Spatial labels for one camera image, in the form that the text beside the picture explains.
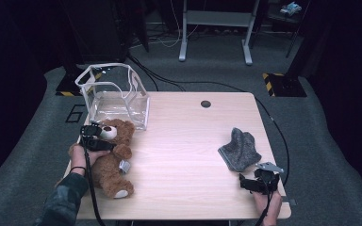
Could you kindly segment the dark curtain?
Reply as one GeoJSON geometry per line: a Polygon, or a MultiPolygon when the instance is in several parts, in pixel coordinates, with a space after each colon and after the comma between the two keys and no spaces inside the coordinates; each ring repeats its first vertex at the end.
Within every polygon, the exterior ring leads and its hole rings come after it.
{"type": "Polygon", "coordinates": [[[362,0],[319,1],[327,40],[309,82],[328,130],[362,178],[362,0]]]}
{"type": "Polygon", "coordinates": [[[25,38],[0,0],[0,167],[38,108],[46,81],[25,38]]]}

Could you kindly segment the blue and white packet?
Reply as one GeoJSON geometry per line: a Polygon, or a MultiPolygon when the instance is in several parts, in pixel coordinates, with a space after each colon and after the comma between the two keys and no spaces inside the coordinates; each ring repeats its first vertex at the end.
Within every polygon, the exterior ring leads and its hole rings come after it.
{"type": "Polygon", "coordinates": [[[280,12],[287,15],[292,16],[295,13],[299,12],[302,9],[302,7],[295,2],[291,2],[287,5],[284,5],[281,7],[280,12]]]}

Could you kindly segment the person's left hand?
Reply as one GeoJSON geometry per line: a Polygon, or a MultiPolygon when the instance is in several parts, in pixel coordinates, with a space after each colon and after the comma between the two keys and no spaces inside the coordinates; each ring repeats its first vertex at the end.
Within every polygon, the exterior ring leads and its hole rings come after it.
{"type": "Polygon", "coordinates": [[[85,151],[82,146],[75,144],[70,151],[71,168],[84,167],[85,169],[87,169],[87,160],[85,153],[89,155],[90,165],[92,166],[98,158],[109,154],[109,151],[96,151],[96,152],[85,151]]]}

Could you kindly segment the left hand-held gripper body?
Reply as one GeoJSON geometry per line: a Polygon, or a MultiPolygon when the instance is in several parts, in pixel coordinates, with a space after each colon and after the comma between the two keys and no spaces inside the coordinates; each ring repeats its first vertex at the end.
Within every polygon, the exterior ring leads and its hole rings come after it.
{"type": "Polygon", "coordinates": [[[83,125],[80,129],[80,144],[90,151],[97,151],[101,133],[102,129],[97,125],[83,125]]]}

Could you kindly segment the black cabinet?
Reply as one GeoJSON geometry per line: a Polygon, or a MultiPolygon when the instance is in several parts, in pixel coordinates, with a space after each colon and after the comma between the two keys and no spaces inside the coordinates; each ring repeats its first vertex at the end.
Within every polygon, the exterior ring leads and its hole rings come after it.
{"type": "Polygon", "coordinates": [[[85,63],[124,62],[127,26],[116,0],[61,0],[85,63]]]}

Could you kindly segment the black base yellow striped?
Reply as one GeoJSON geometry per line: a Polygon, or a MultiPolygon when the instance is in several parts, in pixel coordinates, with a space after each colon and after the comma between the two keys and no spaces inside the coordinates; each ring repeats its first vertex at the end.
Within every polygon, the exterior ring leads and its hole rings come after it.
{"type": "MultiPolygon", "coordinates": [[[[96,74],[93,78],[91,78],[88,74],[82,75],[80,79],[80,83],[84,84],[88,81],[97,82],[101,77],[101,74],[96,74]]],[[[66,74],[59,85],[56,88],[56,95],[57,96],[81,96],[82,91],[80,90],[79,86],[75,83],[75,76],[66,74]]]]}
{"type": "Polygon", "coordinates": [[[262,76],[271,97],[306,97],[298,78],[289,78],[281,73],[263,73],[262,76]]]}

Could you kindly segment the person's right hand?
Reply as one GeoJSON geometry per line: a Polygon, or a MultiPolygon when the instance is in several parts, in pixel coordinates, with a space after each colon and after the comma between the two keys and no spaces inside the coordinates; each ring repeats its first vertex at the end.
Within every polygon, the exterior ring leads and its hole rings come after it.
{"type": "Polygon", "coordinates": [[[258,226],[276,226],[283,200],[279,191],[273,191],[270,199],[259,192],[253,192],[253,197],[257,213],[262,215],[264,211],[267,211],[258,226]]]}

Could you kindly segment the brown teddy bear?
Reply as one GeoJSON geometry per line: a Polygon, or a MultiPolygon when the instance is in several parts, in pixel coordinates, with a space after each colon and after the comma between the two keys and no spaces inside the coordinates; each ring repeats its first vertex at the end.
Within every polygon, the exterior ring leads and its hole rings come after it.
{"type": "MultiPolygon", "coordinates": [[[[109,154],[98,158],[90,166],[92,184],[102,189],[109,198],[129,197],[134,193],[134,187],[130,181],[124,179],[123,174],[130,169],[128,160],[132,157],[130,143],[135,132],[134,124],[131,121],[114,119],[104,120],[102,123],[93,123],[92,125],[97,125],[102,129],[102,133],[98,137],[100,142],[107,141],[116,145],[112,151],[109,151],[109,154]]],[[[75,144],[82,146],[80,139],[75,144]]],[[[97,151],[107,151],[100,150],[100,142],[97,151]]]]}

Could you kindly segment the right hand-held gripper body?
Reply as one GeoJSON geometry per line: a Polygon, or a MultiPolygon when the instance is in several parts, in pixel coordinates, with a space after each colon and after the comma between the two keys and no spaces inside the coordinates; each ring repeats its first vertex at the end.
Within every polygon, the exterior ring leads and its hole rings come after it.
{"type": "Polygon", "coordinates": [[[261,183],[259,191],[261,193],[270,193],[277,189],[280,173],[284,170],[272,162],[256,163],[255,178],[261,183]]]}

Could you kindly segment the white metal stand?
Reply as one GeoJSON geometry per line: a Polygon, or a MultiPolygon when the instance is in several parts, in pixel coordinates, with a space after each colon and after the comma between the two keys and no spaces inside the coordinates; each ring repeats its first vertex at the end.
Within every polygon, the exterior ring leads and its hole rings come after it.
{"type": "Polygon", "coordinates": [[[190,10],[188,9],[188,0],[183,0],[182,41],[178,59],[181,62],[184,62],[187,57],[187,28],[189,24],[246,27],[247,32],[245,39],[241,41],[242,51],[245,64],[252,66],[253,60],[249,43],[252,36],[259,3],[260,0],[254,0],[253,8],[250,12],[220,12],[190,10]]]}

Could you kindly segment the clear plastic bag white trim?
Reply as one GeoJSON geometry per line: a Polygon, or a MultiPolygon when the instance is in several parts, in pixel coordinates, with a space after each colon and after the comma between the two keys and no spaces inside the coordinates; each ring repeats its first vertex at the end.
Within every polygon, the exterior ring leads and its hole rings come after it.
{"type": "Polygon", "coordinates": [[[138,130],[147,129],[150,95],[131,66],[93,64],[74,82],[84,97],[90,122],[120,119],[131,121],[138,130]]]}

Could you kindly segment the grey towel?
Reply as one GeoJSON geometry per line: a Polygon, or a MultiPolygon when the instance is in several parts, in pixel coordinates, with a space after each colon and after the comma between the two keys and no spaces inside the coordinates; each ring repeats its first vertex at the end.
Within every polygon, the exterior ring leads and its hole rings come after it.
{"type": "Polygon", "coordinates": [[[255,138],[249,132],[233,128],[231,140],[218,150],[224,163],[231,171],[242,172],[261,160],[255,149],[255,138]]]}

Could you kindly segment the dark shelf cart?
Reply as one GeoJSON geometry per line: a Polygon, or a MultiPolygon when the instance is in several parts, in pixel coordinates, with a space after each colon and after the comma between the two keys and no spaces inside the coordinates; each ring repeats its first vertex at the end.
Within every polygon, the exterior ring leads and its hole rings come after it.
{"type": "Polygon", "coordinates": [[[299,34],[302,22],[311,4],[311,0],[279,0],[278,3],[269,3],[268,10],[266,12],[266,18],[270,21],[281,24],[282,26],[291,28],[291,43],[288,48],[287,57],[289,57],[292,47],[299,34]],[[282,6],[291,2],[295,2],[300,5],[302,9],[292,16],[287,16],[280,12],[282,6]]]}

